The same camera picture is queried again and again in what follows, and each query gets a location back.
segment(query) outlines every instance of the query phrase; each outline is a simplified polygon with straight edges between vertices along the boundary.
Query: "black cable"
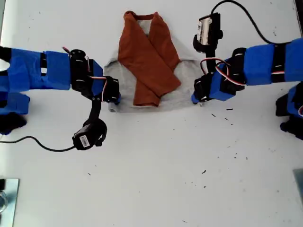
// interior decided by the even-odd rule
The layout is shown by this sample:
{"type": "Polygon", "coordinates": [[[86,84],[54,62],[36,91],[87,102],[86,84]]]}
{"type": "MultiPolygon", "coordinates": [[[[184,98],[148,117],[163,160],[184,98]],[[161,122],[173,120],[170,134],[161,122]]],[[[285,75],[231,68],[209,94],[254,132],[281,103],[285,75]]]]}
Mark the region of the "black cable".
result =
{"type": "Polygon", "coordinates": [[[33,140],[36,141],[36,143],[37,143],[39,146],[41,146],[43,149],[49,150],[49,151],[52,151],[52,152],[65,152],[65,151],[69,151],[69,150],[75,148],[74,146],[72,146],[72,147],[70,147],[70,148],[62,149],[62,150],[55,150],[55,149],[47,148],[47,147],[44,146],[42,143],[40,143],[40,141],[39,141],[37,138],[35,138],[35,137],[33,137],[33,136],[25,136],[25,137],[20,138],[20,139],[18,139],[18,140],[16,140],[16,141],[0,141],[0,143],[18,143],[18,142],[20,142],[20,141],[22,141],[22,140],[25,140],[25,139],[33,139],[33,140]]]}
{"type": "Polygon", "coordinates": [[[250,21],[252,22],[253,26],[255,27],[255,29],[256,29],[258,35],[264,40],[264,42],[266,42],[266,43],[268,43],[268,44],[274,44],[274,45],[282,45],[282,44],[289,44],[289,43],[290,43],[290,42],[287,42],[287,43],[279,43],[279,44],[278,44],[278,43],[271,42],[271,41],[269,41],[267,38],[265,38],[265,37],[263,36],[263,34],[260,32],[260,30],[259,30],[259,28],[258,28],[256,22],[255,22],[254,19],[251,17],[251,15],[250,15],[250,13],[247,11],[247,9],[246,9],[244,6],[242,6],[240,3],[236,2],[236,1],[233,1],[233,0],[224,0],[224,1],[220,1],[220,2],[212,9],[211,15],[214,13],[215,9],[216,9],[218,6],[220,6],[221,4],[226,3],[226,2],[230,2],[230,3],[233,3],[233,4],[237,5],[237,6],[239,6],[239,7],[246,13],[246,15],[248,16],[248,18],[249,18],[250,21]]]}

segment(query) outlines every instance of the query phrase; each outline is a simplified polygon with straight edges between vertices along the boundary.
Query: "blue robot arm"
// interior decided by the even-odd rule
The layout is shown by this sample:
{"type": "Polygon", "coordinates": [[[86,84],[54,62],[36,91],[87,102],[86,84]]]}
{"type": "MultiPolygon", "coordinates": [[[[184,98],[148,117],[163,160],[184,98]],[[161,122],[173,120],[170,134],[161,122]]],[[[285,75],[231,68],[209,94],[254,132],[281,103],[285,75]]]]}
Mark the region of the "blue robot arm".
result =
{"type": "MultiPolygon", "coordinates": [[[[230,64],[230,78],[247,86],[303,80],[303,39],[284,45],[267,44],[238,48],[226,61],[230,64]]],[[[226,65],[219,67],[226,74],[226,65]]],[[[243,90],[244,86],[226,80],[217,70],[195,81],[194,103],[217,99],[226,101],[243,90]]]]}
{"type": "Polygon", "coordinates": [[[276,101],[276,116],[289,116],[289,120],[280,125],[281,130],[303,140],[303,82],[276,101]]]}
{"type": "Polygon", "coordinates": [[[68,53],[0,47],[0,58],[10,63],[7,70],[0,72],[0,121],[10,122],[0,129],[1,134],[9,134],[26,124],[24,119],[19,124],[15,120],[16,115],[22,119],[22,115],[28,114],[29,97],[19,92],[72,87],[92,101],[89,119],[72,138],[74,146],[85,150],[102,145],[107,127],[98,118],[101,102],[120,103],[119,82],[104,77],[103,69],[85,52],[65,50],[68,53]]]}

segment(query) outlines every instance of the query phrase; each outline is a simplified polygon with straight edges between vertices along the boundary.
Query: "blue tape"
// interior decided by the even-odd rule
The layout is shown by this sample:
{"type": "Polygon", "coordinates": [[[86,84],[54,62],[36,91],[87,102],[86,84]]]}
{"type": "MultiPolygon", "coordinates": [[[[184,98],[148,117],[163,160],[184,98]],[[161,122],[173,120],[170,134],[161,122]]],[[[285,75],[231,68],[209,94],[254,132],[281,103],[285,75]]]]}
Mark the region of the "blue tape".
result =
{"type": "Polygon", "coordinates": [[[271,84],[271,68],[275,46],[273,44],[248,48],[244,56],[246,85],[271,84]]]}
{"type": "Polygon", "coordinates": [[[196,99],[196,97],[195,97],[194,94],[192,94],[192,96],[191,96],[191,101],[192,101],[194,104],[197,104],[197,103],[199,102],[199,100],[196,99]]]}
{"type": "Polygon", "coordinates": [[[28,114],[29,97],[21,93],[0,92],[0,101],[7,101],[4,108],[0,108],[1,115],[16,112],[20,115],[28,114]]]}
{"type": "Polygon", "coordinates": [[[295,39],[285,48],[285,81],[303,81],[303,39],[295,39]]]}
{"type": "Polygon", "coordinates": [[[289,90],[287,100],[287,111],[296,117],[303,118],[299,115],[298,109],[295,108],[293,98],[296,92],[296,86],[289,90]]]}
{"type": "Polygon", "coordinates": [[[118,105],[121,102],[122,96],[121,94],[119,95],[118,101],[115,103],[116,105],[118,105]]]}
{"type": "Polygon", "coordinates": [[[8,68],[9,92],[28,91],[40,83],[40,53],[20,49],[11,49],[8,68]]]}
{"type": "Polygon", "coordinates": [[[8,76],[0,76],[0,92],[9,91],[9,77],[8,76]]]}
{"type": "Polygon", "coordinates": [[[39,89],[69,90],[71,87],[70,58],[66,53],[46,51],[47,74],[41,77],[44,86],[39,89]]]}

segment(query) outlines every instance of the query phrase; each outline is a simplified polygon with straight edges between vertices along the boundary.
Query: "red and white wire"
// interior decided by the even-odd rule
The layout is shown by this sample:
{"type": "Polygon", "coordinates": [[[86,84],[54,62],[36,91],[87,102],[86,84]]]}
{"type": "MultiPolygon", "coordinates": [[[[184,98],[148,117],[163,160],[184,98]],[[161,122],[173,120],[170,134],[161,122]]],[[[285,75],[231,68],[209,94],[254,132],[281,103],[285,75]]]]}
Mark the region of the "red and white wire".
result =
{"type": "Polygon", "coordinates": [[[89,57],[86,55],[86,56],[85,56],[85,58],[86,58],[86,60],[87,60],[87,66],[88,66],[88,70],[89,70],[89,72],[90,72],[90,66],[89,66],[89,57]]]}
{"type": "Polygon", "coordinates": [[[277,72],[272,72],[271,75],[276,75],[276,74],[285,74],[284,71],[277,71],[277,72]]]}
{"type": "Polygon", "coordinates": [[[303,117],[303,106],[301,106],[298,110],[298,114],[303,117]]]}
{"type": "Polygon", "coordinates": [[[65,46],[63,46],[62,49],[64,49],[64,51],[67,52],[69,55],[71,54],[70,50],[67,49],[65,46]]]}
{"type": "Polygon", "coordinates": [[[204,59],[200,62],[201,70],[202,70],[202,72],[203,72],[204,74],[206,74],[206,72],[205,72],[205,70],[204,70],[204,68],[203,68],[202,63],[203,63],[204,61],[208,61],[208,60],[216,60],[216,61],[220,61],[220,62],[224,63],[224,64],[226,65],[226,72],[227,72],[227,74],[225,74],[223,71],[221,71],[221,70],[219,69],[218,66],[216,66],[216,70],[218,71],[218,73],[220,73],[223,77],[225,77],[228,81],[230,81],[230,82],[233,83],[233,84],[236,84],[236,85],[239,85],[239,86],[245,86],[245,84],[240,83],[240,82],[237,82],[237,81],[235,81],[235,80],[233,80],[233,79],[231,79],[231,78],[229,77],[229,75],[230,75],[230,74],[229,74],[229,66],[230,66],[230,64],[227,63],[226,61],[220,59],[220,58],[215,58],[215,57],[213,57],[213,58],[204,58],[204,59]]]}

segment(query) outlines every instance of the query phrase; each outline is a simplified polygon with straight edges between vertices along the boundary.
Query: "metal object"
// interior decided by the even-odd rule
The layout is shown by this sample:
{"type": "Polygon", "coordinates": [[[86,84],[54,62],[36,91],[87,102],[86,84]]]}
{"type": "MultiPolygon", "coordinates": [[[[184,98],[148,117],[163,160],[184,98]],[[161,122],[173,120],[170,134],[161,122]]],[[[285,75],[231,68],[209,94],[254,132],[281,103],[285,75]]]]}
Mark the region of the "metal object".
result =
{"type": "Polygon", "coordinates": [[[0,192],[0,199],[5,198],[5,200],[7,201],[7,206],[2,211],[2,213],[0,212],[0,227],[13,227],[18,195],[18,186],[19,179],[5,180],[5,188],[2,192],[0,192]]]}
{"type": "Polygon", "coordinates": [[[294,178],[297,182],[299,193],[301,196],[301,201],[303,204],[303,169],[295,169],[294,170],[294,178]]]}
{"type": "Polygon", "coordinates": [[[5,192],[0,192],[0,214],[6,209],[8,206],[8,198],[5,192]]]}

